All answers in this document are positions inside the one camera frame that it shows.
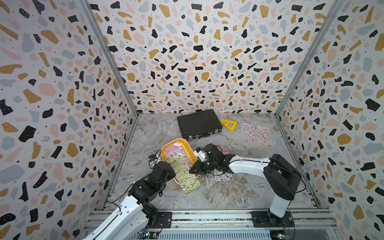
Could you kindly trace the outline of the yellow storage tray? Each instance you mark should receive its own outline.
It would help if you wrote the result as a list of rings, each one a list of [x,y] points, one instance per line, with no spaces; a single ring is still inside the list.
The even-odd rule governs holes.
[[[192,168],[198,160],[189,143],[183,138],[178,138],[165,144],[161,151],[161,157],[164,162],[168,162],[175,156],[182,156],[189,169]]]

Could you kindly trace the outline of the green animal sticker sheet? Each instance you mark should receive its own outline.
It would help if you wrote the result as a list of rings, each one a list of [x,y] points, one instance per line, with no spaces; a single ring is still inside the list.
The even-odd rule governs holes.
[[[182,154],[175,155],[168,159],[167,163],[173,168],[176,174],[174,179],[178,182],[185,194],[189,194],[200,186],[196,175],[189,173],[190,167]]]

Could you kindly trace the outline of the holographic sticker sheet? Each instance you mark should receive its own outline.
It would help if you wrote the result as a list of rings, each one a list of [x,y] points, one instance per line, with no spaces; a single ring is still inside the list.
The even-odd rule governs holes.
[[[234,179],[233,174],[222,172],[217,172],[216,178],[218,182],[229,182]]]

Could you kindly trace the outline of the pink cat sticker sheet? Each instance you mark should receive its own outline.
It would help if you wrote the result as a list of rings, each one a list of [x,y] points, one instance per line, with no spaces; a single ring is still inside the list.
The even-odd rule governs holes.
[[[188,164],[188,166],[190,168],[193,166],[189,157],[187,156],[187,153],[183,149],[182,144],[180,144],[180,143],[175,143],[175,144],[168,146],[167,148],[165,148],[165,153],[166,153],[166,156],[168,157],[168,159],[171,159],[171,158],[175,157],[176,155],[182,155],[184,157],[185,162]]]

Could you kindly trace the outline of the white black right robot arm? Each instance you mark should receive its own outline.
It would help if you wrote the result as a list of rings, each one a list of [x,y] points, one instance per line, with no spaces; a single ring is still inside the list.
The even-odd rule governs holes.
[[[194,152],[198,158],[189,173],[207,175],[214,171],[222,174],[248,174],[263,177],[273,189],[275,196],[267,211],[253,212],[255,227],[292,227],[293,217],[288,208],[299,193],[303,183],[302,175],[281,155],[270,158],[243,158],[234,154],[225,154],[219,146],[208,144]]]

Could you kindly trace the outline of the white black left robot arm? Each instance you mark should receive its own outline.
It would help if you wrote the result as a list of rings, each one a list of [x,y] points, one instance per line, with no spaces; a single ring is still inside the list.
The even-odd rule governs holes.
[[[128,240],[146,227],[153,227],[159,210],[151,201],[163,195],[166,183],[175,176],[169,163],[154,165],[152,172],[135,182],[113,213],[85,239]]]

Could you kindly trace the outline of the yellow triangle ruler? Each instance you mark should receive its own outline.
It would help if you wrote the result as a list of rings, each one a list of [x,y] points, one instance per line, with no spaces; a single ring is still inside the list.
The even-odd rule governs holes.
[[[236,121],[225,120],[225,119],[221,119],[220,122],[224,127],[226,127],[231,132],[233,132],[235,130],[235,128],[238,124],[238,122],[236,122]]]

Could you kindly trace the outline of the black briefcase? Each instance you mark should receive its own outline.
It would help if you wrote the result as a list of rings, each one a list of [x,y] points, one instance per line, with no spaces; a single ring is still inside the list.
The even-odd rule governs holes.
[[[190,141],[222,132],[223,126],[214,110],[205,110],[177,117],[183,139]]]

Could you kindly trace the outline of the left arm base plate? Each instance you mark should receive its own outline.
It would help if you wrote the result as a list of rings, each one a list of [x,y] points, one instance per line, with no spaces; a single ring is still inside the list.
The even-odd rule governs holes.
[[[172,212],[157,212],[149,215],[149,222],[146,228],[170,229],[172,225]]]

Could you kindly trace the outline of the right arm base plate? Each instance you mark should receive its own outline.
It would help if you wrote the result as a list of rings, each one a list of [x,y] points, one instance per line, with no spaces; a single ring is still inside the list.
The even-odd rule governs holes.
[[[289,228],[294,226],[294,219],[289,211],[286,211],[282,218],[272,214],[270,210],[267,211],[253,211],[251,212],[251,220],[254,228]]]

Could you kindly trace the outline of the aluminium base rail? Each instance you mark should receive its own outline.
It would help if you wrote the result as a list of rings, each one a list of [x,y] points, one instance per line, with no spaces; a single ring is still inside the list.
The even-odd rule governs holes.
[[[336,239],[335,221],[327,210],[290,209],[294,226],[254,228],[251,212],[265,210],[173,210],[170,229],[145,228],[129,240],[299,240]],[[86,225],[91,234],[113,212],[95,211]]]

